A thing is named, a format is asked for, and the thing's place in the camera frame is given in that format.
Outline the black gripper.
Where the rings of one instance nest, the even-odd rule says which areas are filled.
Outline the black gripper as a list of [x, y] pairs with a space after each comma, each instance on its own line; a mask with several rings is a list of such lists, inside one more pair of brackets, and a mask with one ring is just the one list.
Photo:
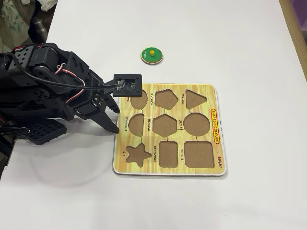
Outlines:
[[[81, 86], [104, 86], [103, 80], [75, 53], [71, 52], [68, 60], [62, 62], [58, 73], [66, 84]], [[118, 134], [119, 128], [106, 113], [108, 107], [119, 113], [119, 107], [110, 94], [105, 90], [67, 89], [60, 95], [55, 117], [72, 120], [75, 116], [83, 120], [93, 120], [104, 130]]]

